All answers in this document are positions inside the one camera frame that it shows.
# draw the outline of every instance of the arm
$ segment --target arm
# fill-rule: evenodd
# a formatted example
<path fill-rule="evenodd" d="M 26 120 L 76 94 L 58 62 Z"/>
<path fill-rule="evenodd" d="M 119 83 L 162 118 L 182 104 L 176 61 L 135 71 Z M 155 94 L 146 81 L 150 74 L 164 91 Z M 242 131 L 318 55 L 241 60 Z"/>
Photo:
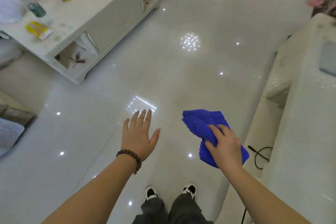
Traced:
<path fill-rule="evenodd" d="M 218 125 L 220 132 L 213 125 L 209 127 L 216 136 L 218 145 L 214 147 L 209 141 L 205 145 L 256 224 L 310 224 L 244 170 L 240 139 L 236 138 L 232 129 Z"/>
<path fill-rule="evenodd" d="M 137 111 L 131 119 L 124 121 L 121 149 L 135 152 L 144 161 L 154 150 L 159 138 L 157 129 L 151 140 L 148 137 L 152 111 L 146 110 L 138 118 Z M 105 224 L 126 182 L 137 167 L 134 158 L 121 154 L 96 178 L 68 198 L 42 224 Z"/>

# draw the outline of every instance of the sneaker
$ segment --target sneaker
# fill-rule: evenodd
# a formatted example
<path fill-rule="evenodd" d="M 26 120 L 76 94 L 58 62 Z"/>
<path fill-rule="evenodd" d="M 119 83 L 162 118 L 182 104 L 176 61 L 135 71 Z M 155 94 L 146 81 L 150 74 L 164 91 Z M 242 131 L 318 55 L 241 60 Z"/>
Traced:
<path fill-rule="evenodd" d="M 149 185 L 147 188 L 145 188 L 144 202 L 146 202 L 147 200 L 151 198 L 155 198 L 155 197 L 159 197 L 159 195 L 152 185 Z"/>
<path fill-rule="evenodd" d="M 195 200 L 197 194 L 197 186 L 193 182 L 183 188 L 182 194 L 188 193 Z"/>

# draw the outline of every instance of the forearm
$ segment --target forearm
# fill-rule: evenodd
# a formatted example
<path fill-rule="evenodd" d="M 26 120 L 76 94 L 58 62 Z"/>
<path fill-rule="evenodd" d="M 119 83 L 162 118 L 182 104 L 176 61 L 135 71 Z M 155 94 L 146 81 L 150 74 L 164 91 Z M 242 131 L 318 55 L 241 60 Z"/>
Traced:
<path fill-rule="evenodd" d="M 227 175 L 256 224 L 309 224 L 243 168 Z"/>
<path fill-rule="evenodd" d="M 95 179 L 67 199 L 43 224 L 105 224 L 137 164 L 121 154 Z"/>

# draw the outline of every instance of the hand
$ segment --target hand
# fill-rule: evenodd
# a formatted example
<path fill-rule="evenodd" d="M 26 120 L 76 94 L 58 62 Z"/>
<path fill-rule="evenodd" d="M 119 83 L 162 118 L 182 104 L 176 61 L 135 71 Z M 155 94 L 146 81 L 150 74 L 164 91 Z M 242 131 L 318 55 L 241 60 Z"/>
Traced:
<path fill-rule="evenodd" d="M 208 125 L 218 140 L 217 147 L 209 141 L 205 142 L 205 146 L 210 151 L 219 169 L 228 176 L 231 172 L 235 172 L 243 167 L 242 153 L 240 151 L 241 142 L 236 137 L 234 131 L 224 125 L 217 125 L 222 132 L 214 125 Z"/>
<path fill-rule="evenodd" d="M 148 132 L 151 125 L 152 110 L 148 110 L 146 119 L 146 110 L 143 110 L 138 118 L 139 111 L 137 111 L 132 119 L 128 128 L 129 119 L 124 121 L 123 125 L 123 136 L 121 139 L 121 149 L 133 151 L 138 155 L 141 161 L 145 159 L 152 153 L 156 143 L 159 139 L 160 128 L 158 128 L 154 133 L 152 138 L 149 140 Z"/>

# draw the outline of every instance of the cabinet drawer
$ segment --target cabinet drawer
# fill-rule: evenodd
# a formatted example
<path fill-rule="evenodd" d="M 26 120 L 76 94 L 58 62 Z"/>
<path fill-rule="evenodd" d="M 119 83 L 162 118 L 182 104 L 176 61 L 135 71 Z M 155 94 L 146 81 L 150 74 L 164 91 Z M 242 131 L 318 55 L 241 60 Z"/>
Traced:
<path fill-rule="evenodd" d="M 141 14 L 141 0 L 114 0 L 97 14 L 88 32 L 103 52 Z"/>

